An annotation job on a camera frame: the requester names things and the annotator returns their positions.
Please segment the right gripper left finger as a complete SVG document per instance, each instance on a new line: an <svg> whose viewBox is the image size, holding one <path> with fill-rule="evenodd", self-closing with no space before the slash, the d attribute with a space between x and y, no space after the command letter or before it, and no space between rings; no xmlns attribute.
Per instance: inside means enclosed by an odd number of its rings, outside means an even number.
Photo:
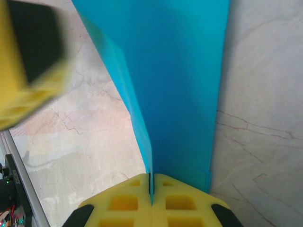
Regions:
<svg viewBox="0 0 303 227"><path fill-rule="evenodd" d="M150 175L139 174L83 201L64 227L150 227Z"/></svg>

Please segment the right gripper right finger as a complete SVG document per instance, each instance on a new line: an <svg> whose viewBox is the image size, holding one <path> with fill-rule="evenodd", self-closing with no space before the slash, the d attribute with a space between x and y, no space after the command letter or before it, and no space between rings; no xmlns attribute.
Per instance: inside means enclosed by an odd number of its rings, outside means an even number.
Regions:
<svg viewBox="0 0 303 227"><path fill-rule="evenodd" d="M154 177L154 227L241 227L222 200L163 174Z"/></svg>

